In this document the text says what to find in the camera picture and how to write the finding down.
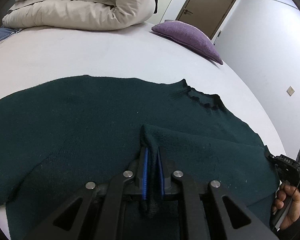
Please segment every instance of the bed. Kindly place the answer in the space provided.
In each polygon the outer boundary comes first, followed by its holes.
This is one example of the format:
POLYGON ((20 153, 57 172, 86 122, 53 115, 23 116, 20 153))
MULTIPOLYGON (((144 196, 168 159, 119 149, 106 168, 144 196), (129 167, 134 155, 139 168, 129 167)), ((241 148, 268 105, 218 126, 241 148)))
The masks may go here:
MULTIPOLYGON (((157 36, 151 33, 152 26, 142 23, 111 32, 23 30, 0 44, 0 99, 44 82, 84 74, 166 84, 185 78, 198 91, 220 95, 273 155, 285 154, 266 112, 226 63, 219 65, 157 36)), ((0 227, 10 238, 4 207, 0 207, 0 227)))

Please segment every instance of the pillow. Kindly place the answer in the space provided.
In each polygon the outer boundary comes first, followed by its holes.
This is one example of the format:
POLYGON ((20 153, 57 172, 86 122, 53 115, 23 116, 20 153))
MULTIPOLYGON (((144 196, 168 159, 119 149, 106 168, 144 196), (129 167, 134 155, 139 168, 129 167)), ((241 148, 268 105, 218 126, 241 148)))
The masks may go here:
POLYGON ((166 21, 151 29, 153 32, 171 38, 201 56, 223 65, 223 61, 210 39, 198 28, 180 21, 166 21))

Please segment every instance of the silver bolt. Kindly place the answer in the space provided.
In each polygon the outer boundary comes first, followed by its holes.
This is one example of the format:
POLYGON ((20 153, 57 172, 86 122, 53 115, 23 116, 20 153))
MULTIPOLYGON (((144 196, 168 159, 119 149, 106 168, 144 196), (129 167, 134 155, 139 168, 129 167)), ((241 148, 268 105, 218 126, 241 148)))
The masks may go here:
POLYGON ((182 171, 174 171, 173 175, 177 178, 181 178, 183 176, 183 172, 182 171))
POLYGON ((126 178, 131 178, 133 176, 133 172, 132 171, 125 171, 123 173, 123 175, 126 177, 126 178))
POLYGON ((217 180, 213 180, 210 182, 211 186, 213 187, 220 187, 220 182, 217 180))
POLYGON ((93 181, 89 181, 86 183, 87 189, 94 189, 96 187, 96 184, 93 181))

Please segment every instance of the brown door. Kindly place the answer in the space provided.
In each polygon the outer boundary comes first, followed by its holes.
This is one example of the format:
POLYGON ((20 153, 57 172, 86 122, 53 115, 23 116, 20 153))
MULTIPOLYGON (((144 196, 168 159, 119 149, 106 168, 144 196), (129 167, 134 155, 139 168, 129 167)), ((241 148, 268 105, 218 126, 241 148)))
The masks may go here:
POLYGON ((187 0, 178 20, 191 24, 213 38, 235 0, 187 0))

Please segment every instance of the black sleeve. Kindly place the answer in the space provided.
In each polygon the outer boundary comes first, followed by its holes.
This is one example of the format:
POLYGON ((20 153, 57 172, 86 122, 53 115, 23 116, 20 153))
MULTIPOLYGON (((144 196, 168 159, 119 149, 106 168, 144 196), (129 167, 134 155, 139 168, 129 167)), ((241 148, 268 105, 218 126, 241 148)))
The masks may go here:
POLYGON ((280 240, 291 240, 296 233, 300 230, 300 217, 296 222, 294 222, 291 226, 289 226, 285 230, 279 230, 277 232, 277 237, 280 240))

